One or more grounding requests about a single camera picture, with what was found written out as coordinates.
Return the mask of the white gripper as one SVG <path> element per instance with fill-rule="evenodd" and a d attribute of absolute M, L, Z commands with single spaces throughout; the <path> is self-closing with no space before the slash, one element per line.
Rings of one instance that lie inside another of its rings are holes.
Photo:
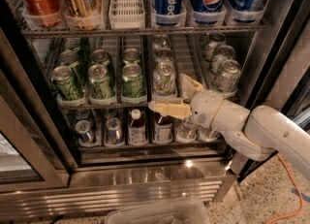
<path fill-rule="evenodd" d="M 178 119 L 186 119 L 192 115 L 193 121 L 203 128 L 210 128 L 213 118 L 224 102 L 224 97 L 212 90 L 203 90 L 203 85 L 189 76 L 179 75 L 180 96 L 190 99 L 190 106 L 185 103 L 165 103 L 151 101 L 148 107 L 160 114 Z"/>

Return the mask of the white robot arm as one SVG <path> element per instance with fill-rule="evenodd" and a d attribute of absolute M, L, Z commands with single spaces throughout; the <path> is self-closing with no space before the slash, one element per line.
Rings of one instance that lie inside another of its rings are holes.
<path fill-rule="evenodd" d="M 185 74 L 181 88 L 189 98 L 187 103 L 174 98 L 151 101 L 148 107 L 174 118 L 191 118 L 195 124 L 219 132 L 229 146 L 254 161 L 278 151 L 310 179 L 310 136 L 289 118 L 269 106 L 249 111 Z"/>

